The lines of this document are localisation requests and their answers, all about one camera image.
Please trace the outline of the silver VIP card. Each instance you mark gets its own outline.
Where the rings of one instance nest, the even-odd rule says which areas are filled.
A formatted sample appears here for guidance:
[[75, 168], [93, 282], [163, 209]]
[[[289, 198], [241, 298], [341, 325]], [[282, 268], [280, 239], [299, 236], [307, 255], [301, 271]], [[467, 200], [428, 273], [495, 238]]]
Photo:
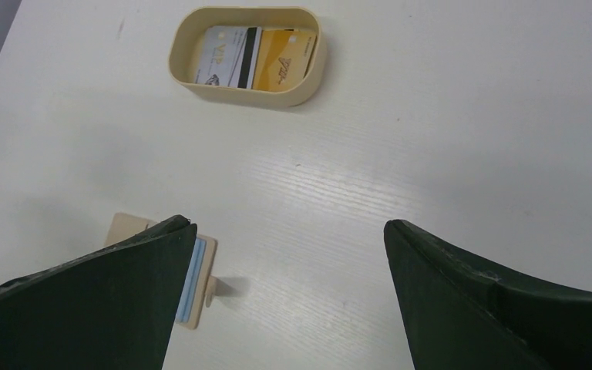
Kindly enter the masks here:
[[196, 84], [232, 87], [248, 27], [217, 25], [204, 34]]

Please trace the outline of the beige leather card holder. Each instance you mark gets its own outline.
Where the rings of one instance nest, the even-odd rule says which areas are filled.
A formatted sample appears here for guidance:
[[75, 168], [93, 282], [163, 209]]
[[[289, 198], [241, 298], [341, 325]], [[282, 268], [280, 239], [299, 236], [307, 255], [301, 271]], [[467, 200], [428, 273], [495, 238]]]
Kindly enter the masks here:
[[[133, 216], [131, 214], [122, 212], [116, 213], [114, 214], [110, 224], [105, 245], [108, 247], [110, 245], [124, 241], [154, 226], [155, 224], [156, 222], [154, 220]], [[217, 252], [217, 241], [212, 237], [202, 234], [198, 234], [197, 238], [198, 237], [201, 237], [207, 241], [207, 247], [203, 259], [203, 266], [200, 270], [197, 281], [197, 289], [193, 302], [193, 308], [187, 323], [177, 323], [189, 330], [194, 330], [198, 327], [202, 310], [211, 306], [211, 302], [217, 293], [217, 285], [219, 282], [219, 280], [211, 274], [212, 267], [214, 265], [214, 258]]]

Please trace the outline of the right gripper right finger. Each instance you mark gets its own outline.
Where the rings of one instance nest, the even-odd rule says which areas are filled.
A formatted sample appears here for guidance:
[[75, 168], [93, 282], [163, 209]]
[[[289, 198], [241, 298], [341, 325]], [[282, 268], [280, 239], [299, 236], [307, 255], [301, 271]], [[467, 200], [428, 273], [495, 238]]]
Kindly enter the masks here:
[[406, 220], [385, 252], [417, 369], [592, 369], [592, 292], [450, 244]]

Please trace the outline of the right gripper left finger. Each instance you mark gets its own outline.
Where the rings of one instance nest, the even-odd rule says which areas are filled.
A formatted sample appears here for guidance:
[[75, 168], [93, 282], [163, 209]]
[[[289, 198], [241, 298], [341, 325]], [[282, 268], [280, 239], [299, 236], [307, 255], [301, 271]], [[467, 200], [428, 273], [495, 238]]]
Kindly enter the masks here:
[[172, 216], [0, 284], [0, 369], [160, 369], [197, 236]]

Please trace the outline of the gold VIP card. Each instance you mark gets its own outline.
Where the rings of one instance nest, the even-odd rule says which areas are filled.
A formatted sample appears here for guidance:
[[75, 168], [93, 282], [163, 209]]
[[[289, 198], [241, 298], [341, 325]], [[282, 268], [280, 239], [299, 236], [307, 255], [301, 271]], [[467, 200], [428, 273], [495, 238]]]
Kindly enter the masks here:
[[311, 30], [263, 31], [252, 89], [281, 93], [298, 85], [306, 74], [316, 37]]

